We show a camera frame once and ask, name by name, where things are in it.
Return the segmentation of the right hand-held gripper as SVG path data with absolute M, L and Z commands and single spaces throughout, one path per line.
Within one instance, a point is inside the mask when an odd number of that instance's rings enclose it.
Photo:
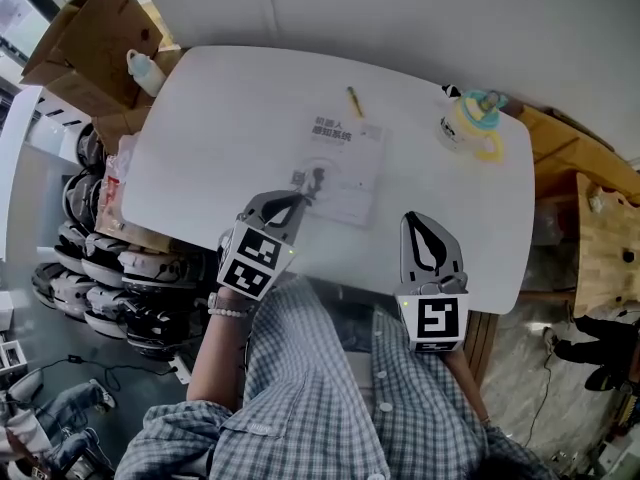
M 437 221 L 407 212 L 400 227 L 395 298 L 415 353 L 458 349 L 469 316 L 468 276 L 458 241 Z

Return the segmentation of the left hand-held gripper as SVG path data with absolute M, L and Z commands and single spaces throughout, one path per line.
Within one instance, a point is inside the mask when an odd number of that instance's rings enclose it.
M 221 239 L 217 282 L 262 299 L 295 258 L 306 206 L 318 203 L 324 181 L 324 167 L 309 167 L 293 172 L 290 190 L 255 195 Z

